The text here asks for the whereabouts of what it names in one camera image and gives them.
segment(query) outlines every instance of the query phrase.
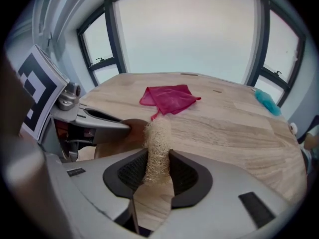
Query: black window frame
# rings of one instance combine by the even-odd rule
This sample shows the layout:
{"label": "black window frame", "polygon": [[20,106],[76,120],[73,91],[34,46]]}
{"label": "black window frame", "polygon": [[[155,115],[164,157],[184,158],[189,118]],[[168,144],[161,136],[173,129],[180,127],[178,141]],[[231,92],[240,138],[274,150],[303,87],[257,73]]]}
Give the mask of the black window frame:
{"label": "black window frame", "polygon": [[[123,59],[120,39],[118,30],[116,27],[116,19],[113,8],[113,3],[118,0],[105,0],[103,5],[97,8],[81,25],[81,27],[77,30],[80,48],[82,51],[83,58],[85,60],[86,66],[90,73],[90,76],[97,86],[97,81],[94,77],[93,71],[99,68],[102,68],[107,65],[116,64],[119,70],[119,73],[125,73],[125,63]],[[251,65],[250,75],[247,79],[246,85],[254,87],[258,80],[259,76],[263,76],[271,82],[278,85],[283,89],[284,93],[282,94],[280,100],[278,101],[278,106],[281,107],[285,100],[287,99],[295,81],[298,76],[300,66],[302,63],[302,59],[304,56],[305,44],[306,44],[306,36],[300,30],[300,28],[295,24],[295,22],[285,13],[285,11],[280,8],[275,2],[272,0],[259,0],[260,7],[258,8],[258,34],[257,34],[257,42],[254,50],[253,62]],[[268,70],[264,67],[268,43],[269,43],[269,34],[270,34],[270,11],[276,13],[297,35],[299,38],[297,45],[297,61],[294,64],[292,69],[290,78],[288,82],[285,82],[282,78],[279,77],[276,73]],[[104,60],[95,65],[90,65],[90,60],[88,54],[86,52],[84,40],[81,35],[84,31],[96,20],[102,13],[105,13],[106,18],[106,26],[109,35],[110,45],[113,52],[113,58]]]}

